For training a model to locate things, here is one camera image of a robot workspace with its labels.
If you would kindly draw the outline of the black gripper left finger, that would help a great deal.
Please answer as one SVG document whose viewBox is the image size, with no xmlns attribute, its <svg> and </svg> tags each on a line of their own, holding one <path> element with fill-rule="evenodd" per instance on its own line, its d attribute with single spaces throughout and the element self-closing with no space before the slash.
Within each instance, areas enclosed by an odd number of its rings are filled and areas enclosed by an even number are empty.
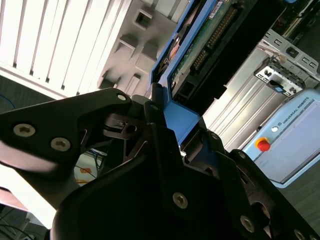
<svg viewBox="0 0 320 240">
<path fill-rule="evenodd" d="M 2 113 L 0 185 L 42 222 L 53 223 L 63 201 L 83 187 L 74 180 L 80 155 L 102 146 L 117 165 L 94 180 L 146 157 L 155 164 L 163 206 L 188 207 L 184 163 L 163 107 L 135 102 L 116 88 Z"/>
</svg>

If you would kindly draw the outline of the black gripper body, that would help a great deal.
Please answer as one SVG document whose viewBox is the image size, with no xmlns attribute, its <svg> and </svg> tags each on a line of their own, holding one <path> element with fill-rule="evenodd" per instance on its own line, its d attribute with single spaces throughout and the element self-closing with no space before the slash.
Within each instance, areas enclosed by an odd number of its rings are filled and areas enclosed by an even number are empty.
<svg viewBox="0 0 320 240">
<path fill-rule="evenodd" d="M 53 240 L 239 240 L 216 178 L 184 168 L 188 206 L 164 207 L 155 163 L 141 156 L 71 193 Z"/>
</svg>

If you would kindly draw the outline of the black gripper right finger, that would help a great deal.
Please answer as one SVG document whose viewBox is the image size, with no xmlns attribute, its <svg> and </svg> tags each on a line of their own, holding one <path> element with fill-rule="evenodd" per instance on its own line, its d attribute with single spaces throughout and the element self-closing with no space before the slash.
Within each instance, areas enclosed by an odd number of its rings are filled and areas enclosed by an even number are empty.
<svg viewBox="0 0 320 240">
<path fill-rule="evenodd" d="M 227 215 L 246 240 L 318 240 L 320 236 L 242 150 L 227 152 L 220 137 L 198 123 L 197 165 L 222 188 Z"/>
</svg>

